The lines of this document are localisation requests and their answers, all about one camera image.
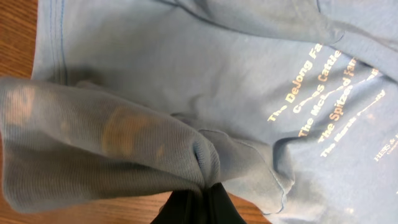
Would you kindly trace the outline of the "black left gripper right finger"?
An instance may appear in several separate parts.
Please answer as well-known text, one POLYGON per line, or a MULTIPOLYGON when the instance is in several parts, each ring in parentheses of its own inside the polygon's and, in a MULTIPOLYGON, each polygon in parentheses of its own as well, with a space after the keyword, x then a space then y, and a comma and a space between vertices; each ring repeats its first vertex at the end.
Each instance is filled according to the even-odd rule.
POLYGON ((205 191, 208 224, 246 224, 221 183, 205 191))

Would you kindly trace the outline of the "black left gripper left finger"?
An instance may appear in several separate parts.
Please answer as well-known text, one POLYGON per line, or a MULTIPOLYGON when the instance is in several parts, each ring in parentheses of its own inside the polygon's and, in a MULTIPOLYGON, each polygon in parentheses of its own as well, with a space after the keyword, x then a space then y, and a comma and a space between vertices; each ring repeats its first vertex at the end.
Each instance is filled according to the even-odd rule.
POLYGON ((203 198, 192 191, 173 191, 151 224, 204 224, 203 198))

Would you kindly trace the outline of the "light blue t-shirt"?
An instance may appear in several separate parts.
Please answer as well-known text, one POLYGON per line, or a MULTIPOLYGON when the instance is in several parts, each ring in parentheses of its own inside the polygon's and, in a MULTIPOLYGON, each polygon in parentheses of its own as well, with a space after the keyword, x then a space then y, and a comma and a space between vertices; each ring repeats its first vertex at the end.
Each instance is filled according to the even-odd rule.
POLYGON ((1 135, 18 212, 221 184, 274 223, 396 223, 397 2, 40 1, 1 135))

